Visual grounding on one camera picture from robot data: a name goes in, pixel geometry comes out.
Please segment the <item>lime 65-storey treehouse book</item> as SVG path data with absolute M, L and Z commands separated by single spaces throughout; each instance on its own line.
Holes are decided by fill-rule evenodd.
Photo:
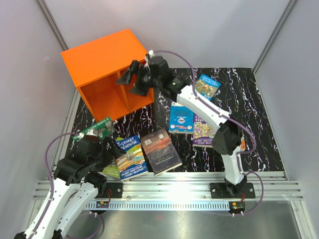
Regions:
M 112 162 L 110 165 L 105 167 L 103 169 L 102 173 L 107 175 L 107 176 L 111 176 L 111 177 L 120 179 L 120 171 L 118 169 L 116 162 Z

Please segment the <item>blue 91-storey treehouse book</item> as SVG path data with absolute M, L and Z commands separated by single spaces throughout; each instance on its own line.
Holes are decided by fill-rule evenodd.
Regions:
M 116 144 L 126 153 L 116 159 L 121 181 L 128 181 L 148 173 L 142 145 L 137 135 L 129 138 L 118 137 Z

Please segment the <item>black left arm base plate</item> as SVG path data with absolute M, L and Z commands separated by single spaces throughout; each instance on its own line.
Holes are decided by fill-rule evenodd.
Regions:
M 119 199 L 123 194 L 123 183 L 111 182 L 104 184 L 98 189 L 98 195 L 96 198 L 108 198 L 109 196 L 115 199 Z

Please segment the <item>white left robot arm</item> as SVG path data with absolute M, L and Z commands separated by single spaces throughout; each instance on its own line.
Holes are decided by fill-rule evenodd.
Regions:
M 101 174 L 113 160 L 125 155 L 110 137 L 94 135 L 80 139 L 71 154 L 59 160 L 49 174 L 50 189 L 31 225 L 17 233 L 17 239 L 64 239 L 75 220 L 94 198 L 118 196 Z

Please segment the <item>dark purple novel book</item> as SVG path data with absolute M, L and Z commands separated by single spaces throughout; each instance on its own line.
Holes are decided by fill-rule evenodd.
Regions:
M 141 137 L 141 144 L 155 176 L 182 165 L 182 160 L 165 128 Z

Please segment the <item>green 104-storey treehouse book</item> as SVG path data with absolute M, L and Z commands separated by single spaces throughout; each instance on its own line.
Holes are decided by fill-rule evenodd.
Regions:
M 100 139 L 104 139 L 109 134 L 112 134 L 115 131 L 113 122 L 110 117 L 103 119 L 100 122 L 93 124 L 92 126 L 81 131 L 78 135 L 72 136 L 74 141 L 79 141 L 86 135 L 94 135 Z

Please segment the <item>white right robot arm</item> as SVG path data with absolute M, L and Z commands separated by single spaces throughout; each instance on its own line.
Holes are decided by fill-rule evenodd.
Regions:
M 146 96 L 150 88 L 158 89 L 208 123 L 215 132 L 212 147 L 222 156 L 225 167 L 224 186 L 218 190 L 232 198 L 241 195 L 247 183 L 240 162 L 242 129 L 230 114 L 198 93 L 190 80 L 176 76 L 162 56 L 152 57 L 146 64 L 132 61 L 116 83 L 129 85 L 134 76 L 137 79 L 130 90 L 132 94 Z

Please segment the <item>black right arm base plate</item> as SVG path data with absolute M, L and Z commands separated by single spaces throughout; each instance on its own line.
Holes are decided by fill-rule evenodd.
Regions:
M 242 199 L 243 195 L 246 199 L 256 198 L 254 185 L 252 183 L 238 185 L 210 183 L 209 189 L 212 199 Z

